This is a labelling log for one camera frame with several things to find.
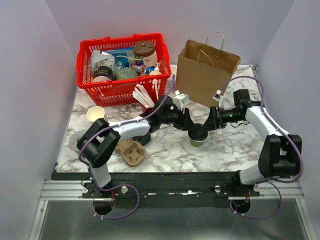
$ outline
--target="gray wall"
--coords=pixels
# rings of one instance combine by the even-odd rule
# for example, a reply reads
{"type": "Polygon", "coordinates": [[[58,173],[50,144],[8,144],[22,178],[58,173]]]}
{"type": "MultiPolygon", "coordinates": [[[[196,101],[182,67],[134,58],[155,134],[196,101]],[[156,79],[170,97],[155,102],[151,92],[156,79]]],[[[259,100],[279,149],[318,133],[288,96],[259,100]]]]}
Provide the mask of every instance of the gray wall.
{"type": "MultiPolygon", "coordinates": [[[[187,39],[224,31],[224,49],[257,64],[294,0],[46,0],[72,53],[85,39],[160,32],[171,63],[187,39]]],[[[222,37],[208,42],[219,48],[222,37]]]]}
{"type": "Polygon", "coordinates": [[[28,239],[59,153],[75,58],[43,0],[0,4],[0,238],[28,239]]]}
{"type": "Polygon", "coordinates": [[[301,178],[313,228],[320,238],[320,1],[295,0],[259,63],[270,114],[302,137],[301,178]]]}

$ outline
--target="green mesh ball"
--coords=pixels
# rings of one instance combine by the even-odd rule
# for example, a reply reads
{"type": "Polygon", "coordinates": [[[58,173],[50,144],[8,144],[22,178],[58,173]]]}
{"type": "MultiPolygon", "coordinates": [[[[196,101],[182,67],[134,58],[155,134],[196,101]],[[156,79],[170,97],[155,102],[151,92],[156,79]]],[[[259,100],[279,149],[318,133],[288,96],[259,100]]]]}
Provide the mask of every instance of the green mesh ball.
{"type": "Polygon", "coordinates": [[[137,77],[138,77],[138,73],[134,69],[132,69],[130,67],[123,67],[117,73],[115,79],[117,79],[117,80],[135,79],[137,77]]]}

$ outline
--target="red basket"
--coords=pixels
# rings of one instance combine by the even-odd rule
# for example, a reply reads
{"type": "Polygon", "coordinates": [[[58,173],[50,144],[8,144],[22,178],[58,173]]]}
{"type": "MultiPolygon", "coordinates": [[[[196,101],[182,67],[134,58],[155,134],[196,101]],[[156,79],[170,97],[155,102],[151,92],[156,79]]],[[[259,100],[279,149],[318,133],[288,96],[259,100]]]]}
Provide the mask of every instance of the red basket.
{"type": "Polygon", "coordinates": [[[101,107],[137,103],[138,101],[132,96],[137,84],[143,85],[151,98],[155,99],[156,92],[153,79],[158,80],[158,92],[161,96],[165,93],[167,80],[171,75],[169,53],[161,33],[133,34],[133,36],[119,38],[107,36],[100,39],[84,40],[80,43],[76,70],[78,72],[77,85],[79,88],[84,89],[95,104],[101,107]],[[161,75],[139,76],[138,78],[109,82],[91,82],[90,57],[94,50],[104,51],[131,47],[141,40],[154,42],[158,62],[161,62],[161,75]]]}

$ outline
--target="gray floor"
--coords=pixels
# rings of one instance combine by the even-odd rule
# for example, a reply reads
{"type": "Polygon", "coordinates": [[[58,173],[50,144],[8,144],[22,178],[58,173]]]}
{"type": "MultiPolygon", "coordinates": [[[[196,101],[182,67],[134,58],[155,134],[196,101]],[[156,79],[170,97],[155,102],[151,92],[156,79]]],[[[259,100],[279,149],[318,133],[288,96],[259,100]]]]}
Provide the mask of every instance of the gray floor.
{"type": "MultiPolygon", "coordinates": [[[[278,206],[276,200],[259,199],[250,214],[266,216],[278,206]]],[[[112,215],[128,210],[115,209],[112,215]]],[[[305,229],[294,199],[284,200],[280,214],[266,220],[234,215],[226,208],[138,209],[119,220],[93,217],[92,203],[50,202],[42,240],[305,240],[305,229]]]]}

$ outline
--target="marble surface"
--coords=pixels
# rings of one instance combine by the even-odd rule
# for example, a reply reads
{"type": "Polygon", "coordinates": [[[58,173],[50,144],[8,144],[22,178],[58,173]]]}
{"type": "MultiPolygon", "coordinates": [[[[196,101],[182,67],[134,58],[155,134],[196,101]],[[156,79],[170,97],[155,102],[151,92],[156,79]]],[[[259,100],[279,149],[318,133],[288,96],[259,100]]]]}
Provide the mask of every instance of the marble surface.
{"type": "MultiPolygon", "coordinates": [[[[172,74],[176,65],[171,65],[172,74]]],[[[233,75],[254,76],[248,65],[240,65],[233,75]]],[[[169,88],[172,79],[167,83],[169,88]]],[[[255,81],[240,78],[231,82],[224,94],[224,108],[234,106],[233,92],[247,88],[253,100],[260,100],[255,81]]],[[[70,121],[65,134],[63,147],[58,160],[57,172],[87,172],[86,166],[78,160],[77,138],[90,127],[86,112],[95,104],[86,92],[78,88],[70,121]]],[[[204,123],[209,115],[209,108],[189,101],[185,107],[195,123],[204,123]]],[[[142,113],[138,103],[105,107],[110,122],[119,122],[135,118],[142,113]]],[[[190,144],[188,132],[175,129],[173,126],[158,130],[151,135],[151,141],[145,146],[146,159],[136,167],[128,166],[120,154],[114,152],[108,161],[110,172],[210,172],[237,171],[251,167],[258,161],[263,140],[252,125],[240,125],[233,128],[229,124],[224,129],[210,131],[208,139],[200,147],[190,144]]]]}

